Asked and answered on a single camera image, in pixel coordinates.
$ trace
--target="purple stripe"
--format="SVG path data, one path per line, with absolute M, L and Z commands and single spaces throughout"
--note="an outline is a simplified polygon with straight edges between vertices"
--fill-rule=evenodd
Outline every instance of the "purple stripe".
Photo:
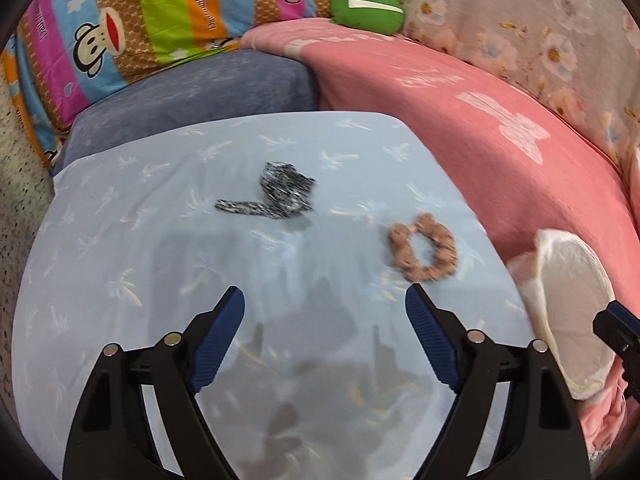
M 280 8 L 280 18 L 282 20 L 297 20 L 305 13 L 305 0 L 300 0 L 296 4 L 289 4 L 285 0 L 276 0 Z
M 44 83 L 65 126 L 91 103 L 80 88 L 60 37 L 51 0 L 34 0 L 28 12 L 31 43 Z

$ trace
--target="white check mark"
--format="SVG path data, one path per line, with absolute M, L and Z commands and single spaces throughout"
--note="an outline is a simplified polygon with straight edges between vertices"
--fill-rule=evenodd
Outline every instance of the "white check mark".
M 404 10 L 400 7 L 395 7 L 387 4 L 380 4 L 378 2 L 370 2 L 369 0 L 347 0 L 350 9 L 383 9 L 392 10 L 393 12 L 400 12 L 404 14 Z

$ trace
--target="striped colorful fabric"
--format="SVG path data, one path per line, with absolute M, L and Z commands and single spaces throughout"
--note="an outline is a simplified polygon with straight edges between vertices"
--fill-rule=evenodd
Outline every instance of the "striped colorful fabric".
M 34 0 L 11 51 L 14 102 L 36 150 L 55 162 L 74 118 L 171 65 L 235 50 L 268 22 L 328 16 L 329 0 Z

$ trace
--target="orange flower center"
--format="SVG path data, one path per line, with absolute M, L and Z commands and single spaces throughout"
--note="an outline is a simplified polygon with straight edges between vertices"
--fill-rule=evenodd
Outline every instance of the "orange flower center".
M 557 63 L 558 61 L 560 61 L 560 53 L 555 47 L 550 48 L 549 52 L 547 52 L 546 55 L 554 63 Z

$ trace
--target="colorful pillow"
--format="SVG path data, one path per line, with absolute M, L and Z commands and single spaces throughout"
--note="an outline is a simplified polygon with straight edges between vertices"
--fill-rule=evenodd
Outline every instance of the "colorful pillow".
M 34 0 L 15 47 L 23 118 L 37 122 L 51 163 L 56 136 L 92 103 L 167 66 L 233 50 L 256 25 L 328 16 L 328 7 L 329 0 Z
M 331 0 L 334 23 L 391 36 L 404 23 L 399 0 Z

